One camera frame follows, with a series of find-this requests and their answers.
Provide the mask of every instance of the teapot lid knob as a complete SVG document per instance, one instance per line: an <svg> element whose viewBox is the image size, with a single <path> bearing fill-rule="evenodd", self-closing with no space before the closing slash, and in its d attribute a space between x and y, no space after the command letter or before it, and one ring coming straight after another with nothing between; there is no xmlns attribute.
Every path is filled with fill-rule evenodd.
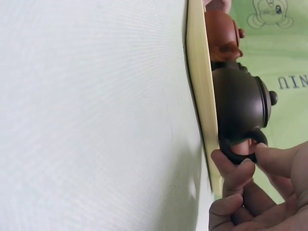
<svg viewBox="0 0 308 231"><path fill-rule="evenodd" d="M275 105L276 103L277 103L277 101L278 101L278 95L277 95L277 93L276 92L274 92L274 91L269 91L269 97L270 97L270 102L271 102L271 105L273 106L273 105Z"/></svg>

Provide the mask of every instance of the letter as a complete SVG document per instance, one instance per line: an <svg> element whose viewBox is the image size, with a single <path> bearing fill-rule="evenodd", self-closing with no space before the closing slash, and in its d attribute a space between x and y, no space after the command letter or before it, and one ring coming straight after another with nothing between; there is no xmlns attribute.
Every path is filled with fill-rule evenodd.
<svg viewBox="0 0 308 231"><path fill-rule="evenodd" d="M288 83L287 83L287 80L285 80L285 77L279 77L278 78L278 82L279 82L279 86L280 86L280 89L284 89L283 87L282 87L282 84L281 84L281 81L280 80L284 80L284 84L285 84L285 88L286 89L289 89L290 87L289 87L289 85L288 85Z"/></svg>
<svg viewBox="0 0 308 231"><path fill-rule="evenodd" d="M294 86L293 86L293 88L299 88L299 86L298 85L296 85L296 82L295 82L295 76L289 76L289 78L291 78L292 79L292 81L293 81L293 84L294 84Z"/></svg>
<svg viewBox="0 0 308 231"><path fill-rule="evenodd" d="M307 87L308 86L308 79L307 79L307 75L303 75L303 77L299 76L300 81L302 82L303 87Z"/></svg>

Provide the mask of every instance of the dark brown teapot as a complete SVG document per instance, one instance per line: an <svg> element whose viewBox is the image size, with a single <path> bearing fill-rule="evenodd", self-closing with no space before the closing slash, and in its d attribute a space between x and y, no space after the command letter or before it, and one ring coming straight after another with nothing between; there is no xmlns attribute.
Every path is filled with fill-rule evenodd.
<svg viewBox="0 0 308 231"><path fill-rule="evenodd" d="M239 155L231 146L247 139L268 144L260 129L268 124L271 106L278 100L276 92L234 64L212 71L212 76L221 151L237 165L246 158L256 162L255 154Z"/></svg>

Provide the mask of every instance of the wooden board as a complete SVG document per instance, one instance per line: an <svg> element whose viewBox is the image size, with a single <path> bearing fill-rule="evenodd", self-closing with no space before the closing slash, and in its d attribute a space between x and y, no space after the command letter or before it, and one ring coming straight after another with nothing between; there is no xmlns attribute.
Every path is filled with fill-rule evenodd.
<svg viewBox="0 0 308 231"><path fill-rule="evenodd" d="M221 196L222 177L210 157L212 151L219 148L219 143L214 87L202 0L188 1L186 42L190 76L204 136L211 188L214 194Z"/></svg>

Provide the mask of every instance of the hand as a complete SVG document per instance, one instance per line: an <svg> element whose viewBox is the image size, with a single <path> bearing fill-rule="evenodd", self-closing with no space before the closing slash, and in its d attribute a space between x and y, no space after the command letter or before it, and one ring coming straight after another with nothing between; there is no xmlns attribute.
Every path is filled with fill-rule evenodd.
<svg viewBox="0 0 308 231"><path fill-rule="evenodd" d="M203 6L206 11L223 11L229 13L231 9L231 0L203 0Z"/></svg>
<svg viewBox="0 0 308 231"><path fill-rule="evenodd" d="M252 180L249 159L238 167L220 151L212 159L225 179L210 208L210 231L301 231L308 227L308 142L287 150L255 148L259 167L284 198L277 205Z"/></svg>

